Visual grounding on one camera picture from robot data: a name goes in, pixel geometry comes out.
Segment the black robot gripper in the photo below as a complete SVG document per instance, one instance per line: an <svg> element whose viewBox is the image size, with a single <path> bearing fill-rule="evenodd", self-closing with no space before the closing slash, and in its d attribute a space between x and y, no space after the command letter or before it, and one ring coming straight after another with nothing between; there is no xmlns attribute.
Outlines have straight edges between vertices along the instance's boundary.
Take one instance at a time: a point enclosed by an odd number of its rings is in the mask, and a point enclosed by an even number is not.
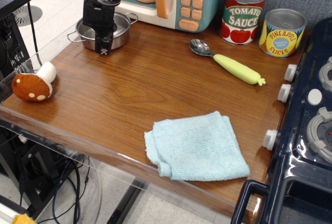
<svg viewBox="0 0 332 224"><path fill-rule="evenodd" d="M113 44L115 7L121 0L84 0L82 22L95 30L95 52L108 55Z"/></svg>

